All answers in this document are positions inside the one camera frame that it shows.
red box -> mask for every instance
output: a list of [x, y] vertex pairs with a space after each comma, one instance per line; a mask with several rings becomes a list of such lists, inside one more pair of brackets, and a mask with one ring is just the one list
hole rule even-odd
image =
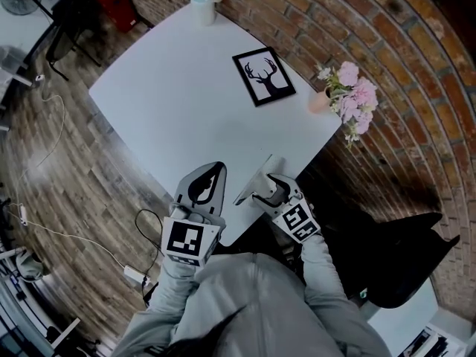
[[128, 32], [137, 22], [130, 0], [97, 0], [97, 2], [121, 32]]

deer silhouette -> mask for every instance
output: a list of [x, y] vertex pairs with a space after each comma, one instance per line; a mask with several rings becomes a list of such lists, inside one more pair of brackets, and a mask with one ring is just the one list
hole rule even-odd
[[288, 90], [289, 89], [288, 86], [276, 87], [275, 85], [273, 85], [273, 82], [271, 81], [271, 76], [276, 73], [277, 66], [270, 59], [265, 58], [265, 61], [268, 65], [271, 66], [271, 73], [268, 73], [266, 70], [263, 69], [264, 72], [266, 73], [266, 78], [261, 77], [260, 73], [258, 73], [258, 76], [256, 77], [253, 75], [253, 69], [250, 68], [250, 63], [248, 62], [245, 66], [245, 72], [246, 72], [246, 75], [248, 75], [248, 78], [250, 80], [257, 80], [258, 83], [262, 83], [266, 87], [266, 90], [268, 90], [268, 93], [271, 96], [279, 94], [283, 90]]

floor plank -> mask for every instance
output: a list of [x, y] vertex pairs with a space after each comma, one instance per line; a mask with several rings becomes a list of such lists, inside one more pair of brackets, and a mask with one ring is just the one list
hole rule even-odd
[[[138, 24], [123, 34], [106, 23], [105, 30], [105, 43], [93, 36], [82, 38], [82, 45], [102, 67], [79, 51], [57, 63], [69, 82], [48, 67], [45, 51], [38, 56], [31, 75], [45, 74], [44, 91], [42, 87], [23, 89], [10, 103], [11, 130], [0, 137], [0, 181], [13, 201], [25, 204], [30, 221], [92, 239], [124, 265], [144, 271], [155, 249], [135, 229], [135, 214], [149, 208], [162, 217], [170, 197], [138, 165], [88, 90], [147, 28]], [[62, 123], [61, 103], [57, 98], [42, 102], [42, 93], [44, 97], [61, 95], [66, 115], [56, 150], [35, 168], [51, 149]], [[19, 182], [16, 197], [15, 184], [27, 167], [30, 170]], [[100, 339], [100, 351], [110, 354], [133, 313], [144, 307], [139, 287], [126, 280], [122, 268], [97, 246], [32, 225], [20, 228], [15, 219], [12, 223], [18, 242], [32, 248], [50, 272], [37, 283], [40, 292], [65, 318], [80, 318], [78, 330], [90, 339]], [[149, 237], [160, 240], [160, 225], [152, 214], [141, 214], [139, 225]], [[159, 271], [157, 263], [151, 275]]]

white marker cube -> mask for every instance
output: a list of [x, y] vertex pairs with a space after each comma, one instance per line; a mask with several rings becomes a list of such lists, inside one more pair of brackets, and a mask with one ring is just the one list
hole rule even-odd
[[294, 205], [286, 206], [283, 214], [274, 218], [273, 223], [299, 243], [304, 242], [321, 229], [312, 217], [306, 199], [301, 199]]
[[218, 243], [219, 226], [164, 218], [162, 252], [177, 263], [204, 266]]

gray jacket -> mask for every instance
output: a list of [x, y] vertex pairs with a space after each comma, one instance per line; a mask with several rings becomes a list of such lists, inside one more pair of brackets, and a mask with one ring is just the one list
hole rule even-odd
[[134, 315], [112, 357], [147, 356], [208, 333], [239, 308], [216, 356], [389, 357], [348, 301], [321, 235], [305, 241], [306, 286], [263, 254], [216, 255], [204, 268], [164, 259], [150, 307]]

